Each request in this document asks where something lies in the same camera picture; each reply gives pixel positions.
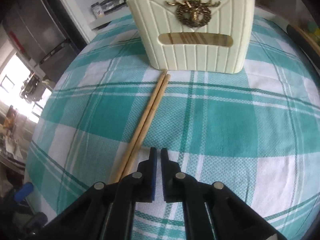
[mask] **tablecloth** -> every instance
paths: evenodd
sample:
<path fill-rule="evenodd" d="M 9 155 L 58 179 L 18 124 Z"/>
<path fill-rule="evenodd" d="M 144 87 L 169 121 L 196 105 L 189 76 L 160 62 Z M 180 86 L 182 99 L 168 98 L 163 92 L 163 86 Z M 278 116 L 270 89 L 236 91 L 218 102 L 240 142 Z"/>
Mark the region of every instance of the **tablecloth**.
<path fill-rule="evenodd" d="M 71 63 L 28 152 L 28 201 L 49 220 L 94 182 L 112 178 L 160 75 L 131 15 L 111 22 Z M 204 183 L 222 181 L 288 239 L 320 208 L 320 80 L 277 25 L 255 16 L 237 74 L 170 71 L 139 152 L 169 157 Z M 132 239 L 185 239 L 181 203 L 137 203 Z"/>

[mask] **refrigerator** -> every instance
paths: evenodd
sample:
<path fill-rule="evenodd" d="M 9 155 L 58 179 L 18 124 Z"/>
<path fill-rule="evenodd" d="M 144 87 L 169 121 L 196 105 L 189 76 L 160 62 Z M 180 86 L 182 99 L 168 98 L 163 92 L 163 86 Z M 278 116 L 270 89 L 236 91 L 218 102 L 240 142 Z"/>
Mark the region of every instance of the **refrigerator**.
<path fill-rule="evenodd" d="M 3 26 L 24 60 L 55 83 L 86 46 L 60 0 L 15 0 Z"/>

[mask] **gold deer emblem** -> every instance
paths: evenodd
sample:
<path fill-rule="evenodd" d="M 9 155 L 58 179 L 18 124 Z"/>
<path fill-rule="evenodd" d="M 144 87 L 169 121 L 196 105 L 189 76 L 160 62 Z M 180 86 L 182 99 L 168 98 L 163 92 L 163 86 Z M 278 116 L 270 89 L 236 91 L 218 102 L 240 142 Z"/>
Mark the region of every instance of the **gold deer emblem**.
<path fill-rule="evenodd" d="M 209 7 L 218 7 L 221 4 L 220 1 L 211 4 L 211 0 L 207 3 L 203 3 L 201 0 L 173 0 L 173 3 L 166 3 L 171 6 L 178 5 L 176 9 L 177 18 L 182 24 L 190 28 L 207 25 L 211 20 L 211 10 Z"/>

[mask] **chopsticks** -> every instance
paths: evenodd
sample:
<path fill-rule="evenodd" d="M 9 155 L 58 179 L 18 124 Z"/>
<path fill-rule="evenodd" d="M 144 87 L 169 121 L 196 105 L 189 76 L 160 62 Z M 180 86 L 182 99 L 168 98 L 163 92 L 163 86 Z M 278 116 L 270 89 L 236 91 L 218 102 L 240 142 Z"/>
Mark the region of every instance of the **chopsticks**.
<path fill-rule="evenodd" d="M 140 122 L 132 136 L 132 139 L 122 157 L 121 163 L 118 167 L 116 175 L 111 183 L 118 182 L 121 178 L 130 174 L 135 159 L 138 155 L 138 151 L 141 148 L 144 138 L 146 137 L 149 127 L 152 123 L 153 117 L 156 114 L 157 108 L 164 95 L 164 91 L 168 85 L 170 75 L 167 74 L 167 70 L 164 70 L 159 78 L 159 81 L 149 99 L 149 102 L 142 114 Z"/>

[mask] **kitchen counter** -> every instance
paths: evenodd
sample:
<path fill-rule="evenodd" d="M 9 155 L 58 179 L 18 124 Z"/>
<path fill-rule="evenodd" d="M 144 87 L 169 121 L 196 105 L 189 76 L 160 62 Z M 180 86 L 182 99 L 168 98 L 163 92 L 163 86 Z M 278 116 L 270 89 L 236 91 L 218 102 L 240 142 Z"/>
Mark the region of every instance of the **kitchen counter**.
<path fill-rule="evenodd" d="M 104 17 L 100 17 L 98 19 L 95 19 L 93 22 L 89 23 L 89 27 L 90 29 L 95 29 L 98 28 L 101 25 L 104 25 L 108 22 L 111 22 L 115 19 L 124 17 L 128 14 L 130 14 L 130 9 L 127 5 L 124 5 L 122 7 L 120 7 L 119 9 L 115 9 L 114 11 L 111 11 L 107 14 L 105 14 Z"/>

